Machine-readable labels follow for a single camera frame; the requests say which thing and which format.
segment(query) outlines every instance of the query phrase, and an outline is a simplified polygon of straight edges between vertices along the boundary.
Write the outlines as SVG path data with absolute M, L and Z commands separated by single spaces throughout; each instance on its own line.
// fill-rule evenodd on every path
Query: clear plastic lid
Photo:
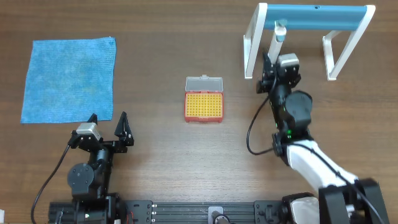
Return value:
M 185 91 L 223 91 L 223 78 L 221 77 L 208 77 L 202 75 L 201 77 L 187 77 L 185 83 Z

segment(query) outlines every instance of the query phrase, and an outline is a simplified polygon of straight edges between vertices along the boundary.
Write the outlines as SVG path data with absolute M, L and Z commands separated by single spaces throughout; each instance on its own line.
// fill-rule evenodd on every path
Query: black cable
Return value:
M 35 202 L 34 202 L 33 205 L 32 205 L 32 210 L 30 211 L 30 220 L 32 220 L 32 223 L 33 223 L 33 224 L 36 224 L 35 217 L 34 217 L 34 213 L 35 213 L 35 207 L 36 207 L 37 201 L 39 201 L 39 197 L 40 197 L 41 194 L 43 193 L 43 190 L 44 190 L 45 186 L 50 182 L 51 178 L 54 176 L 54 174 L 57 172 L 58 168 L 60 167 L 60 165 L 61 165 L 61 163 L 62 163 L 62 161 L 63 161 L 63 158 L 65 158 L 65 155 L 67 154 L 67 152 L 68 152 L 68 150 L 69 150 L 69 147 L 70 147 L 70 146 L 68 145 L 68 146 L 65 148 L 65 150 L 64 150 L 64 152 L 63 152 L 63 154 L 62 154 L 62 156 L 61 156 L 61 159 L 59 160 L 59 162 L 58 162 L 57 166 L 55 167 L 54 171 L 51 173 L 50 177 L 48 177 L 48 179 L 44 182 L 42 188 L 41 188 L 41 189 L 39 190 L 39 192 L 37 193 Z
M 380 214 L 377 212 L 377 210 L 374 208 L 374 206 L 372 205 L 372 203 L 368 200 L 368 198 L 352 183 L 350 183 L 346 178 L 344 178 L 340 172 L 338 172 L 337 170 L 335 170 L 321 155 L 319 155 L 317 152 L 315 152 L 314 149 L 309 148 L 307 146 L 304 146 L 302 144 L 297 144 L 297 143 L 289 143 L 286 145 L 282 145 L 282 146 L 298 146 L 298 147 L 302 147 L 308 151 L 310 151 L 312 154 L 316 155 L 333 173 L 336 174 L 336 176 L 338 176 L 341 180 L 343 180 L 344 182 L 346 182 L 346 185 L 348 187 L 351 187 L 360 197 L 361 199 L 365 202 L 365 204 L 373 211 L 373 213 L 377 216 L 377 219 L 379 220 L 380 224 L 384 224 L 383 219 L 380 217 Z
M 275 88 L 275 85 L 276 85 L 276 80 L 277 80 L 277 77 L 275 76 L 274 83 L 272 84 L 272 88 L 271 88 L 271 90 L 269 91 L 268 96 L 266 97 L 266 99 L 264 100 L 264 102 L 262 102 L 262 104 L 260 105 L 260 107 L 257 109 L 257 112 L 256 112 L 256 114 L 254 115 L 253 120 L 252 120 L 251 123 L 250 123 L 249 129 L 248 129 L 248 133 L 247 133 L 247 135 L 246 135 L 246 146 L 248 147 L 248 151 L 249 151 L 251 154 L 255 155 L 255 156 L 258 156 L 258 155 L 261 155 L 261 154 L 265 154 L 265 153 L 267 153 L 267 152 L 271 152 L 271 151 L 274 150 L 274 148 L 269 148 L 269 149 L 264 150 L 264 151 L 261 151 L 261 152 L 253 152 L 253 151 L 251 150 L 250 146 L 249 146 L 249 138 L 250 138 L 250 131 L 251 131 L 251 128 L 253 127 L 254 121 L 256 120 L 257 116 L 259 115 L 260 110 L 262 109 L 262 107 L 263 107 L 263 106 L 267 103 L 267 101 L 269 100 L 269 96 L 270 96 L 271 93 L 274 91 L 274 88 Z

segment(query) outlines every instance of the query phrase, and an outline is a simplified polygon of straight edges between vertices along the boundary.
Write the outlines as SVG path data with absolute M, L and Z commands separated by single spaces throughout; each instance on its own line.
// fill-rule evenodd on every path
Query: table surface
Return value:
M 113 119 L 98 126 L 105 139 L 115 139 L 126 111 L 136 144 L 114 157 L 110 192 L 158 202 L 253 202 L 311 191 L 275 155 L 256 157 L 246 149 L 249 123 L 266 97 L 243 78 L 243 34 L 257 3 L 0 1 L 0 208 L 6 222 L 30 222 L 38 190 L 79 125 L 20 124 L 33 40 L 116 38 Z M 289 32 L 282 54 L 294 52 L 300 59 L 297 89 L 313 96 L 313 137 L 340 166 L 379 181 L 390 222 L 397 223 L 398 2 L 374 3 L 373 20 L 337 81 L 326 80 L 321 39 L 327 31 Z M 341 34 L 333 41 L 335 56 L 347 38 Z M 261 48 L 270 39 L 264 32 Z M 257 57 L 254 74 L 261 67 Z M 223 77 L 221 124 L 184 121 L 185 78 L 202 74 Z M 275 131 L 267 105 L 252 129 L 253 150 L 271 146 Z M 39 200 L 38 223 L 46 222 L 49 202 L 71 199 L 67 173 L 87 160 L 84 151 L 68 152 Z

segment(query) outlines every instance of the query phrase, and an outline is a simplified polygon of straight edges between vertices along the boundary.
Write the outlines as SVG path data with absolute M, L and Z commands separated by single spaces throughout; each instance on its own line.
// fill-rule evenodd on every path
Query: folded cloth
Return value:
M 112 119 L 115 57 L 113 37 L 33 41 L 21 123 Z

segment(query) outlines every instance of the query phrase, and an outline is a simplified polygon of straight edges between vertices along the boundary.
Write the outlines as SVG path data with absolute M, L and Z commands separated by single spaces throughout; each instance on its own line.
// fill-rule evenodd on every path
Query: white frame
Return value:
M 267 3 L 259 3 L 250 20 L 249 27 L 243 36 L 243 58 L 244 58 L 244 78 L 252 79 L 254 64 L 256 62 L 257 53 L 260 46 L 262 31 L 267 16 Z M 373 5 L 366 6 L 365 16 L 359 23 L 358 28 L 351 32 L 347 44 L 344 47 L 336 64 L 333 59 L 333 50 L 331 47 L 331 40 L 337 36 L 341 31 L 333 30 L 326 36 L 322 37 L 323 51 L 325 54 L 326 75 L 329 81 L 336 80 L 337 75 L 340 73 L 343 65 L 346 63 L 349 55 L 351 55 L 356 44 L 368 27 L 376 7 Z

